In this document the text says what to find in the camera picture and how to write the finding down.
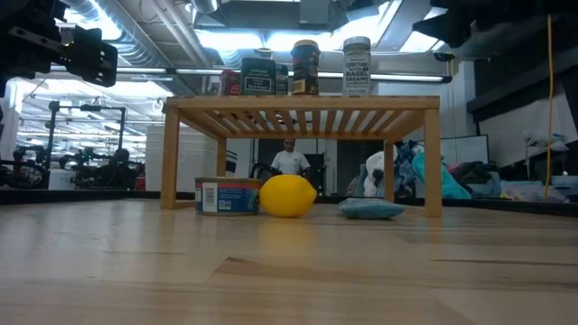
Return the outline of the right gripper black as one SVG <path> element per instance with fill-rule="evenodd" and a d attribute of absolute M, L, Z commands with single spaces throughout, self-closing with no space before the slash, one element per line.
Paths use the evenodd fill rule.
<path fill-rule="evenodd" d="M 413 24 L 413 31 L 459 48 L 471 37 L 476 22 L 482 27 L 553 14 L 578 14 L 578 0 L 431 0 L 446 14 Z"/>

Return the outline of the person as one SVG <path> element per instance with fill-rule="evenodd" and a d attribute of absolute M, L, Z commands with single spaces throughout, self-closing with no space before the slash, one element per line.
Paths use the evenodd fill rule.
<path fill-rule="evenodd" d="M 298 175 L 311 167 L 306 157 L 296 151 L 295 140 L 293 138 L 284 139 L 284 150 L 277 153 L 272 167 L 282 174 Z"/>

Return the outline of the chili onion jar yellow lid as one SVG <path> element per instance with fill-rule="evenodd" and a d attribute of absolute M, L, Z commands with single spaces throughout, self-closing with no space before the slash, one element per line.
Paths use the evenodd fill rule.
<path fill-rule="evenodd" d="M 300 40 L 291 50 L 293 58 L 293 94 L 318 95 L 318 69 L 320 60 L 318 43 Z"/>

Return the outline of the yellow lemon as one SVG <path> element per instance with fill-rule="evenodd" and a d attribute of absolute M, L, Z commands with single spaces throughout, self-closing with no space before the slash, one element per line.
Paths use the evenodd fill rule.
<path fill-rule="evenodd" d="M 277 218 L 299 218 L 310 211 L 317 190 L 303 177 L 282 174 L 270 178 L 259 191 L 260 204 Z"/>

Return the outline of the white storage bins stack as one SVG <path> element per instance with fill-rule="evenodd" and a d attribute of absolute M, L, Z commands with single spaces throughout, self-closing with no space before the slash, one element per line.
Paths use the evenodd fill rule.
<path fill-rule="evenodd" d="M 164 127 L 151 125 L 146 129 L 145 189 L 159 191 L 162 185 Z M 179 192 L 194 192 L 195 179 L 216 175 L 216 140 L 188 127 L 180 128 L 177 186 Z"/>

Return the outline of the green black pepper tin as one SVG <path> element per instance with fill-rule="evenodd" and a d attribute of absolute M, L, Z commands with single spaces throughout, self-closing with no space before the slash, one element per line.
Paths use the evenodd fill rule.
<path fill-rule="evenodd" d="M 241 61 L 241 94 L 274 95 L 275 62 L 269 59 L 244 58 Z"/>

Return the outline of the blue snack pouch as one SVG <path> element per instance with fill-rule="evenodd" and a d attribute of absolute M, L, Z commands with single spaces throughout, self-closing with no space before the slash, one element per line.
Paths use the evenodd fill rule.
<path fill-rule="evenodd" d="M 339 211 L 349 219 L 389 220 L 402 214 L 405 208 L 382 199 L 348 198 L 339 204 Z"/>

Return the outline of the bagel seasoning jar white lid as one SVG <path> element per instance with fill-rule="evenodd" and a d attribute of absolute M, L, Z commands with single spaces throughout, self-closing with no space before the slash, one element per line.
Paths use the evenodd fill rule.
<path fill-rule="evenodd" d="M 368 37 L 354 36 L 343 43 L 342 94 L 368 95 L 371 81 L 371 42 Z"/>

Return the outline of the red spice tin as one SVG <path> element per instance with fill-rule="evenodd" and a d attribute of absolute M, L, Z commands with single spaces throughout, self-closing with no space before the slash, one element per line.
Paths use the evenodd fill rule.
<path fill-rule="evenodd" d="M 223 70 L 220 75 L 219 94 L 221 96 L 237 96 L 241 94 L 241 75 L 234 70 Z"/>

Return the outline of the white box appliance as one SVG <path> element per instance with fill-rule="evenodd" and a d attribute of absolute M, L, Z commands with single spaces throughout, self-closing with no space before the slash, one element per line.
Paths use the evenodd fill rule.
<path fill-rule="evenodd" d="M 50 169 L 48 190 L 75 190 L 76 173 L 65 169 Z"/>

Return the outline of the pile of clothes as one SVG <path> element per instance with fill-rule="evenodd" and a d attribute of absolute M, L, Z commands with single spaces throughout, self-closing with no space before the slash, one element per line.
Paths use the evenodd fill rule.
<path fill-rule="evenodd" d="M 409 140 L 393 146 L 394 194 L 397 198 L 424 195 L 424 146 Z M 442 196 L 445 199 L 497 199 L 501 195 L 499 168 L 483 161 L 441 164 Z M 360 165 L 346 189 L 349 197 L 380 197 L 385 194 L 384 153 L 376 152 Z"/>

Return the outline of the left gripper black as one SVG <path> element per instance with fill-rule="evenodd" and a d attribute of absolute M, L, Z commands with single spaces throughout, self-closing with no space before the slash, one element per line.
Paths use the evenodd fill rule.
<path fill-rule="evenodd" d="M 33 79 L 64 61 L 67 72 L 84 81 L 105 88 L 116 85 L 117 48 L 102 41 L 99 28 L 76 26 L 64 50 L 54 20 L 0 20 L 0 98 L 10 79 Z"/>

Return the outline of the wooden slatted shelf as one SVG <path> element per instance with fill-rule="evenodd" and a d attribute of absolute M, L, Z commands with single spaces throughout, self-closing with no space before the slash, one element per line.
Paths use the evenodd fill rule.
<path fill-rule="evenodd" d="M 217 174 L 226 172 L 229 138 L 380 140 L 384 151 L 384 198 L 395 197 L 393 145 L 424 130 L 424 207 L 443 214 L 441 102 L 437 96 L 200 96 L 170 97 L 165 104 L 160 204 L 179 209 L 176 199 L 180 125 L 215 140 Z"/>

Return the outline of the blue tuna can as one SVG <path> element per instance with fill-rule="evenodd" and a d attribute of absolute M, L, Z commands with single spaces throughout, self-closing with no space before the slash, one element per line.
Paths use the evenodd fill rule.
<path fill-rule="evenodd" d="M 196 210 L 213 216 L 258 215 L 260 187 L 260 181 L 251 178 L 196 178 Z"/>

